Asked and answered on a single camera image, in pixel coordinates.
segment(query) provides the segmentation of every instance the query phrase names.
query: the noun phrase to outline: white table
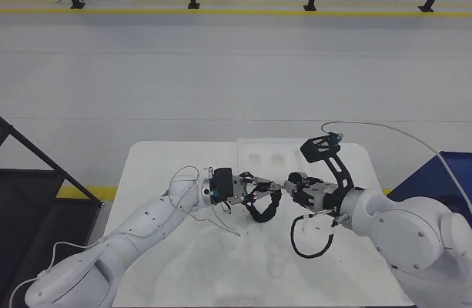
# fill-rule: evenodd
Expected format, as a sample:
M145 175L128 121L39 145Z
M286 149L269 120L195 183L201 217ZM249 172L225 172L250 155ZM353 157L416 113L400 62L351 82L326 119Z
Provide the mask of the white table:
M239 142L139 142L126 160L105 234L138 206L166 191L182 166L230 166L234 174L283 181L291 171L305 171L334 181L324 164L309 165L298 155L300 139ZM356 186L380 188L364 148L343 144L339 156ZM266 197L256 206L269 204ZM149 306L408 306L386 263L368 239L336 228L330 250L317 259L298 257L290 245L292 220L306 213L283 194L276 216L268 223L252 220L243 206L217 212L242 234L234 236L211 223L187 219L165 241L146 252L126 272L115 307ZM195 213L215 220L211 210ZM307 220L296 232L305 253L323 248L330 217Z

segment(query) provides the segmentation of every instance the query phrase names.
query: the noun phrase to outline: yellow floor line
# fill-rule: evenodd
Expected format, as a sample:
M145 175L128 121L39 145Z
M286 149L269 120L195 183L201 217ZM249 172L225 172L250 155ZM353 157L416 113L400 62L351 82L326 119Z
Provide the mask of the yellow floor line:
M87 186L86 188L101 201L114 201L115 194L118 191L118 187L116 186ZM385 195L391 191L392 189L383 189ZM58 198L87 199L87 197L74 186L63 186L59 190Z
M315 15L315 16L343 16L343 17L394 17L394 16L423 16L444 18L472 18L472 12L355 12L355 11L279 11L279 10L239 10L239 9L134 9L134 8L85 8L71 10L69 8L0 8L0 14L200 14L200 15Z
M200 1L204 5L268 5L268 6L302 6L306 1L239 1L239 0L205 0ZM56 0L0 0L0 5L55 5ZM127 5L184 5L186 0L130 0ZM419 5L418 2L402 3L356 3L356 2L317 2L317 7L351 7L351 8L412 8ZM440 3L434 5L437 8L472 8L470 3Z

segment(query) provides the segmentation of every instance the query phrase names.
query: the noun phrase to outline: robotic arm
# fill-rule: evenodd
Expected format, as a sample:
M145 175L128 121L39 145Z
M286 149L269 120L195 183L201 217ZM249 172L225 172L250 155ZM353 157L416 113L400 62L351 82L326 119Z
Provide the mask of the robotic arm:
M369 237L419 308L472 307L472 229L465 218L434 199L414 197L396 203L381 191L354 187L336 155L339 138L330 134L301 147L308 162L325 161L338 185L291 173L285 189L293 201L335 217L333 225ZM300 254L294 243L293 247Z
M40 273L25 302L31 308L109 308L125 271L191 212L218 203L251 207L268 194L274 209L280 189L285 189L294 202L311 212L332 216L332 226L341 224L358 236L369 237L419 308L472 307L472 231L465 218L433 199L416 197L395 203L380 191L355 187L336 155L339 141L338 135L330 134L301 147L308 162L323 160L328 165L337 184L293 172L280 186L250 173L233 176L230 168L211 169L208 179L177 176L168 196L138 208L91 249ZM255 186L251 192L249 185ZM262 221L275 214L269 212ZM293 226L311 217L300 216ZM311 257L325 253L332 240L333 236L322 252Z
M164 196L140 206L92 248L41 272L28 288L25 302L31 308L111 307L126 270L190 213L221 202L247 205L280 192L271 181L248 175L210 168L208 179L176 176ZM248 192L249 186L258 189Z

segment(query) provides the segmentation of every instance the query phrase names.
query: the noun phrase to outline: floor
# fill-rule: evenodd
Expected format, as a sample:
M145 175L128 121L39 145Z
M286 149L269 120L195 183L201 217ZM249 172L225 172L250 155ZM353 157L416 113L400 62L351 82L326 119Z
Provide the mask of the floor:
M87 186L117 186L138 141L314 137L336 119L472 152L472 18L0 15L0 114ZM333 130L383 188L432 157L395 132ZM0 167L45 168L12 140Z

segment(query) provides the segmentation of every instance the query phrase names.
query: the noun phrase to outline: wire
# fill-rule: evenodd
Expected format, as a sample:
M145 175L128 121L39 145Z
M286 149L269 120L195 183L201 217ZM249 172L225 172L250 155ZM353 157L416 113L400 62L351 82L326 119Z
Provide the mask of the wire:
M88 248L92 248L93 246L99 244L100 240L98 240L97 242L91 244L91 245L88 245L88 246L80 246L80 245L76 245L76 244L73 244L73 243L68 243L68 242L56 242L54 244L54 246L52 247L52 258L51 258L51 264L49 264L49 267L45 270L46 272L49 271L53 264L54 264L54 261L56 259L56 247L58 244L65 244L65 245L68 245L68 246L73 246L73 247L76 247L76 248L83 248L83 249L88 249Z
M34 280L37 280L37 277L36 278L32 278L30 280L26 280L24 281L23 283L20 283L19 285L17 285L17 287L13 290L12 292L12 295L10 296L10 303L8 305L8 308L12 308L13 307L13 296L15 296L15 293L17 292L18 289L20 289L21 286L23 286L24 284L26 283L30 283Z
M375 123L375 122L365 122L365 121L350 121L350 120L344 120L344 121L329 121L329 122L326 122L324 124L321 125L321 131L326 133L326 134L330 134L330 131L327 131L324 129L325 126L329 125L329 124L336 124L336 123L351 123L351 124L364 124L364 125L371 125L371 126L381 126L381 127L385 127L387 129L392 129L396 132L399 132L401 134L404 134L405 136L409 136L410 138L414 139L414 140L417 140L419 143L425 145L428 149L430 149L432 152L434 152L437 156L437 158L441 161L441 163L443 164L444 168L446 169L446 171L448 172L448 174L450 175L450 178L453 180L454 182L454 185L458 188L458 190L460 190L460 193L462 195L462 197L464 198L465 202L467 203L468 205L468 209L470 210L470 213L472 214L472 202L470 201L470 199L468 198L467 194L465 193L463 187L461 187L461 184L458 182L457 180L457 177L453 174L453 171L451 171L451 168L448 166L446 160L444 160L443 156L441 156L441 154L439 153L439 151L437 151L436 149L434 149L432 146L428 145L427 143L425 143L424 141L422 141L421 139L417 138L416 136L413 136L411 134L409 134L408 132L404 132L400 129L397 129L395 127L392 127L392 126L388 126L388 125L384 125L384 124L379 124L379 123Z
M188 190L186 190L185 193L183 193L183 195L181 196L181 198L179 198L179 201L177 202L177 206L176 206L176 205L174 205L174 203L172 203L172 200L171 200L171 185L172 185L172 182L174 181L174 178L175 178L181 171L183 171L183 170L186 169L186 168L193 168L194 170L196 170L196 180L195 180L195 183L194 183L193 185L191 185L191 186L188 188ZM176 210L178 210L178 205L179 205L179 203L181 202L182 198L191 190L192 187L194 187L194 186L197 184L198 179L199 179L199 170L198 170L198 168L196 168L195 166L187 165L187 166L184 166L184 167L182 167L181 169L179 169L176 173L174 173L174 176L172 176L172 178L171 178L171 180L170 180L170 182L169 182L169 191L167 192L167 195L168 195L168 198L169 198L169 203L174 207L174 211L172 211L172 214L169 216L169 218L174 214L174 212L175 212ZM221 225L219 225L218 223L214 222L214 221L211 220L211 219L198 219L198 218L196 218L192 213L185 212L184 210L183 210L183 212L185 212L185 213L187 213L188 215L190 215L190 216L191 216L192 218L194 218L194 220L196 220L197 222L205 222L205 221L211 222L211 223L214 224L215 226L218 226L220 229L222 229L222 230L224 230L224 231L227 231L228 233L232 233L232 234L235 235L235 236L241 236L238 232L232 231L232 230L219 218L219 216L217 215L217 213L215 212L215 210L214 210L214 208L213 208L213 205L211 205L211 207L212 207L213 213L215 214L215 217L220 221L220 223L222 223L222 225L225 226L225 228L222 227Z
M51 263L49 264L49 267L44 270L43 272L48 272L51 268L52 268L52 265L54 264L54 261L56 259L56 247L58 244L65 244L65 245L68 245L68 246L73 246L73 247L77 247L77 248L83 248L83 249L88 249L88 248L92 248L93 246L99 244L101 242L101 240L99 239L97 242L91 244L91 245L88 245L88 246L80 246L80 245L76 245L76 244L73 244L73 243L68 243L68 242L56 242L54 244L54 246L52 247L52 258L51 258ZM29 280L26 280L24 281L23 283L20 283L19 285L17 285L16 288L13 289L13 292L12 292L12 295L10 296L10 300L9 300L9 304L8 304L8 308L12 308L13 307L13 297L15 296L16 292L18 289L20 289L20 287L22 287L24 284L26 283L30 283L32 281L35 281L38 279L39 276L35 277L35 278L32 278L32 279L29 279Z

